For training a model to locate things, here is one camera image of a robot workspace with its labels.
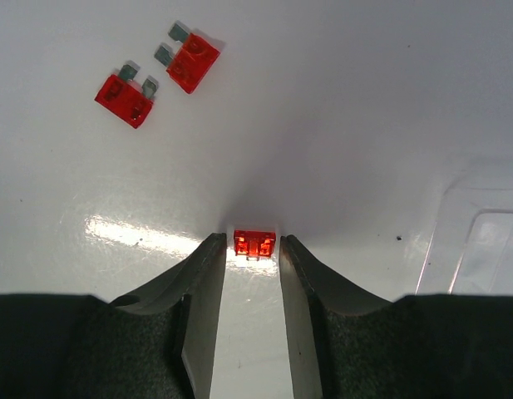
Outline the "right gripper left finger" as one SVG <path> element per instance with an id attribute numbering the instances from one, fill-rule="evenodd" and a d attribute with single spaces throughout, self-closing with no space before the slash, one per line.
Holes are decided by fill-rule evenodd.
<path id="1" fill-rule="evenodd" d="M 140 316 L 171 312 L 164 354 L 186 398 L 210 396 L 226 249 L 226 234 L 212 233 L 176 266 L 111 302 Z"/>

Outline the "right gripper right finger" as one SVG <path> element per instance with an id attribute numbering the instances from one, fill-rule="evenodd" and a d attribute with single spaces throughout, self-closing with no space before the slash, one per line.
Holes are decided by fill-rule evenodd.
<path id="1" fill-rule="evenodd" d="M 326 313 L 358 316 L 390 304 L 318 260 L 294 235 L 280 238 L 279 276 L 295 398 L 334 398 L 338 378 Z"/>

